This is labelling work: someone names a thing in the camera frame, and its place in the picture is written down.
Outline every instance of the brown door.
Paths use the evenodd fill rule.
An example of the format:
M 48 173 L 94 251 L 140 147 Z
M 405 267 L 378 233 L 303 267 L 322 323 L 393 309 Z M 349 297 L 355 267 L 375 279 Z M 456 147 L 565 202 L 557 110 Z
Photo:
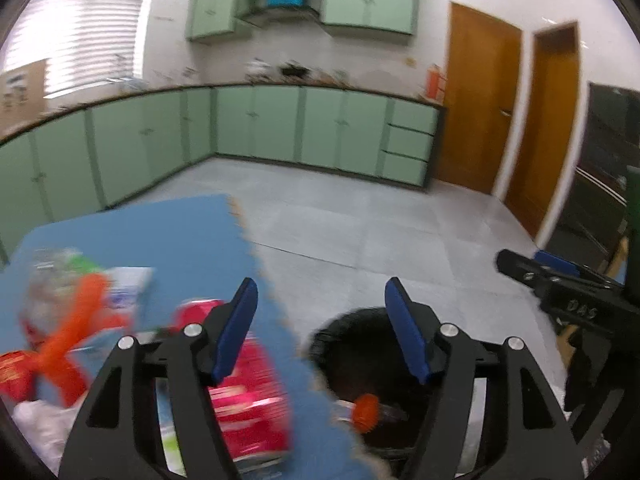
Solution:
M 491 193 L 511 124 L 521 36 L 509 23 L 452 4 L 439 179 Z
M 505 204 L 535 237 L 556 190 L 578 98 L 577 25 L 537 34 L 529 113 Z

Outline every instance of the black trash bag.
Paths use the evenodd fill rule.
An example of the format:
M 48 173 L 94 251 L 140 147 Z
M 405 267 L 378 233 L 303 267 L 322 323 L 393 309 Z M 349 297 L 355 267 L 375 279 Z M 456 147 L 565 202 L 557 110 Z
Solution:
M 386 310 L 363 308 L 333 320 L 314 335 L 308 357 L 339 399 L 374 394 L 408 415 L 362 435 L 369 452 L 387 460 L 398 477 L 414 450 L 433 385 L 423 386 L 409 373 Z

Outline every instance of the window blind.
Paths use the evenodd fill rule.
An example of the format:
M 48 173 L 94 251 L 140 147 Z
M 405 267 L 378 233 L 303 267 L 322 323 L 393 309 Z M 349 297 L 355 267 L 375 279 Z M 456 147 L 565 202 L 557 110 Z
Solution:
M 142 4 L 143 0 L 31 0 L 9 36 L 4 69 L 49 59 L 47 94 L 132 76 Z M 138 34 L 138 41 L 144 41 L 144 34 Z

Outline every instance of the drawer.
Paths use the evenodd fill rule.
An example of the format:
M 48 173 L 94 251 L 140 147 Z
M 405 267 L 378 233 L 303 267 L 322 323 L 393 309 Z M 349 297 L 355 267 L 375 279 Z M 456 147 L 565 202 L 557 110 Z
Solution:
M 394 99 L 391 123 L 393 126 L 434 134 L 438 123 L 438 110 L 429 105 Z
M 421 186 L 426 167 L 427 164 L 421 160 L 385 153 L 382 176 L 391 180 Z
M 399 155 L 414 156 L 415 158 L 427 160 L 431 151 L 432 141 L 433 137 L 428 134 L 392 126 L 389 130 L 389 144 L 386 146 L 386 150 Z

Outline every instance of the silver screw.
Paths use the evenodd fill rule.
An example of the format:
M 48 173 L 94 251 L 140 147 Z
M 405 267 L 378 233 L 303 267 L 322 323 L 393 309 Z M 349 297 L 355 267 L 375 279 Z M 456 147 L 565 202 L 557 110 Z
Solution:
M 519 337 L 510 337 L 507 340 L 507 345 L 513 350 L 522 350 L 524 348 L 524 341 Z
M 133 339 L 130 335 L 126 335 L 124 337 L 121 337 L 118 341 L 118 348 L 121 350 L 128 350 L 133 346 L 134 342 L 135 339 Z
M 199 325 L 197 323 L 191 323 L 188 324 L 186 327 L 184 327 L 184 335 L 187 335 L 189 337 L 196 337 L 197 335 L 200 335 L 202 333 L 202 325 Z
M 458 335 L 458 327 L 452 323 L 445 323 L 440 326 L 440 333 L 446 337 L 455 337 Z

